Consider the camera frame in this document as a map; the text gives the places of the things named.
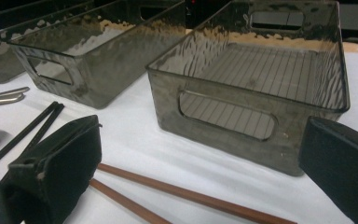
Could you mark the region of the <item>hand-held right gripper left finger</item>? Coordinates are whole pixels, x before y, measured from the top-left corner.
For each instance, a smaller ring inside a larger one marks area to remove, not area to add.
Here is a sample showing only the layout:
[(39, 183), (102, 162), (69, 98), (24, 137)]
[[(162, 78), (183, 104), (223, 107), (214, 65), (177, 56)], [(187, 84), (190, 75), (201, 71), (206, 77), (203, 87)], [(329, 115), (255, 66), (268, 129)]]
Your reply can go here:
[(102, 160), (96, 115), (72, 120), (8, 165), (16, 222), (62, 224)]

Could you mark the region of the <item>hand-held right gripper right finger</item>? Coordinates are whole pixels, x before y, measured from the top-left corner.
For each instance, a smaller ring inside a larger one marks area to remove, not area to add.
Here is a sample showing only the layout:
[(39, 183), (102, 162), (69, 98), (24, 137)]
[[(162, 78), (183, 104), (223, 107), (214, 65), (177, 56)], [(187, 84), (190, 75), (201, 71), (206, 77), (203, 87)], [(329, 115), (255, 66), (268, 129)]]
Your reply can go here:
[(358, 132), (338, 122), (308, 118), (299, 166), (358, 224)]

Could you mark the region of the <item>black chopstick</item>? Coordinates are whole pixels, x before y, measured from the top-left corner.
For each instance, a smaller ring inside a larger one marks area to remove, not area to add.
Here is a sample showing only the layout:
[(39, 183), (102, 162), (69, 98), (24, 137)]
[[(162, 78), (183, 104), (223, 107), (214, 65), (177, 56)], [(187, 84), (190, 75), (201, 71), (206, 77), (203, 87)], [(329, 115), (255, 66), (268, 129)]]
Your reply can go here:
[(31, 140), (31, 142), (27, 145), (27, 147), (23, 150), (23, 152), (26, 152), (30, 150), (32, 147), (34, 147), (45, 135), (51, 124), (54, 122), (54, 120), (60, 115), (64, 108), (63, 104), (59, 104), (49, 115), (46, 122), (42, 125), (40, 130), (36, 133), (34, 138)]
[(47, 115), (49, 115), (57, 106), (58, 102), (51, 103), (44, 111), (42, 111), (31, 123), (29, 123), (19, 134), (17, 134), (10, 142), (0, 149), (0, 160), (16, 146), (30, 131), (32, 131)]

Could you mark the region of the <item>brown chopstick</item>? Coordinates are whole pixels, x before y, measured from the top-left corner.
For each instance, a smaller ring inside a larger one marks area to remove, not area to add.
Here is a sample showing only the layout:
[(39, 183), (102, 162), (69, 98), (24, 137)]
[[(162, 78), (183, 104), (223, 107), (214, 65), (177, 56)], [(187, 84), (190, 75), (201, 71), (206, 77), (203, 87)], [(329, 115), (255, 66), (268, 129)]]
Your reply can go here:
[(171, 222), (167, 219), (146, 209), (145, 207), (141, 206), (140, 204), (134, 202), (133, 200), (127, 198), (126, 196), (120, 194), (116, 190), (106, 186), (104, 183), (96, 179), (91, 179), (89, 184), (111, 200), (115, 201), (116, 203), (119, 203), (121, 206), (133, 212), (133, 214), (135, 214), (136, 216), (147, 221), (149, 224), (171, 224)]
[(164, 191), (174, 196), (189, 200), (194, 203), (199, 203), (211, 207), (213, 209), (231, 214), (236, 217), (241, 217), (251, 220), (258, 224), (296, 224), (294, 221), (282, 217), (276, 217), (245, 206), (241, 206), (235, 203), (230, 203), (224, 200), (217, 199), (212, 196), (201, 194), (193, 190), (180, 188), (175, 185), (159, 181), (157, 179), (153, 179), (144, 175), (138, 175), (136, 173), (119, 169), (117, 167), (107, 165), (104, 163), (100, 163), (97, 169), (106, 172), (110, 175), (116, 175), (128, 179), (130, 181), (136, 182), (138, 184), (148, 186), (149, 188)]

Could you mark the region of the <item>metal fork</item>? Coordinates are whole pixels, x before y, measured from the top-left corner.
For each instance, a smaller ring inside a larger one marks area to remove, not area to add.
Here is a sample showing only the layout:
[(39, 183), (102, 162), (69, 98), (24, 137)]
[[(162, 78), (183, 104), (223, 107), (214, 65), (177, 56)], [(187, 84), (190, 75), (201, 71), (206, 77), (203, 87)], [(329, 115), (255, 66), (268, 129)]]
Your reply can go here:
[(18, 88), (15, 90), (3, 91), (3, 92), (0, 92), (0, 96), (7, 96), (7, 95), (11, 95), (11, 94), (16, 94), (16, 93), (23, 93), (23, 92), (27, 92), (28, 90), (30, 90), (29, 87), (22, 87), (22, 88)]

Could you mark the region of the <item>white table mat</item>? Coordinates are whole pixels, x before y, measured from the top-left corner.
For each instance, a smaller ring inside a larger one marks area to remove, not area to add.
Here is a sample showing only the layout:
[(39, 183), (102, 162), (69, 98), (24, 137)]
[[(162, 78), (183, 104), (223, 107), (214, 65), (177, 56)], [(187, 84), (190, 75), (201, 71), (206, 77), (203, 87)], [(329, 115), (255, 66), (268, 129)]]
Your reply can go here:
[[(346, 53), (345, 57), (351, 108), (339, 122), (358, 131), (358, 53)], [(45, 136), (73, 119), (97, 114), (103, 125), (101, 139), (106, 164), (298, 224), (352, 224), (306, 175), (284, 175), (162, 131), (147, 74), (101, 110), (38, 90), (26, 73), (0, 84), (0, 92), (21, 87), (30, 88), (22, 101), (0, 105), (0, 149), (57, 101), (64, 104), (64, 109)], [(172, 223), (252, 223), (105, 172), (97, 171), (94, 177)], [(65, 223), (141, 224), (145, 221), (90, 187)]]

